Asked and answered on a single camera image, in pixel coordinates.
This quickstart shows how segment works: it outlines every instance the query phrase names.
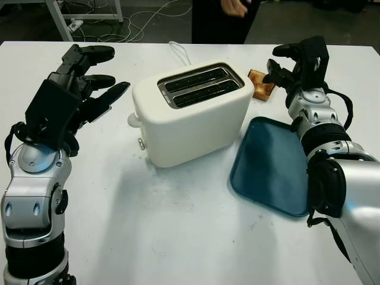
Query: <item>metal table leg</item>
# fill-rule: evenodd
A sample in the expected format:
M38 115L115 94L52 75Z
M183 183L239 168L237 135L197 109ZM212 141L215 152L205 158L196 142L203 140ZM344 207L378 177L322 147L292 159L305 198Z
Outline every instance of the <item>metal table leg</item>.
M62 16L61 10L59 9L58 3L56 0L46 0L47 8L50 11L50 14L52 14L53 20L55 25L57 26L57 29L59 33L61 34L62 40L65 42L72 42L72 36L67 29L65 20Z

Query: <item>blue tray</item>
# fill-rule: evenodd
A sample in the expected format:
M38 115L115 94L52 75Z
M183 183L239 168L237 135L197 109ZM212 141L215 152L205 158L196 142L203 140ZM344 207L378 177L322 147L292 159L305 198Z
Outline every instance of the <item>blue tray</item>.
M294 217L308 213L306 156L290 126L256 117L249 123L232 167L233 189Z

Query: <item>power strip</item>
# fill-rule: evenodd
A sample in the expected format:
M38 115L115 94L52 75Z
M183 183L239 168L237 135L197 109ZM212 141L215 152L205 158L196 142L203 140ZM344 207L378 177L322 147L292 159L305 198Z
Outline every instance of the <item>power strip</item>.
M83 25L83 20L71 19L71 24L67 27L70 33L75 32L79 27Z

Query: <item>black cable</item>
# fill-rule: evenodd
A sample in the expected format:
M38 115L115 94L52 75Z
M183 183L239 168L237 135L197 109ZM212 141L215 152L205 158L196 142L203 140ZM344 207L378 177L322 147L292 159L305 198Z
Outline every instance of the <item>black cable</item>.
M329 89L328 87L324 88L324 91L326 94L331 93L331 94L338 95L339 97L343 99L344 103L346 104L348 115L343 127L345 130L347 130L349 126L351 125L352 119L354 117L353 104L352 104L351 99L342 93Z

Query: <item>human hand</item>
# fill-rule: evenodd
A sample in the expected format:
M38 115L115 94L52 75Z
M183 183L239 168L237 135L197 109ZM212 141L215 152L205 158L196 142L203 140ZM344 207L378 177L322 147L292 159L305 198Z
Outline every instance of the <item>human hand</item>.
M220 3L224 13L228 16L244 18L248 12L247 7L240 0L220 0Z

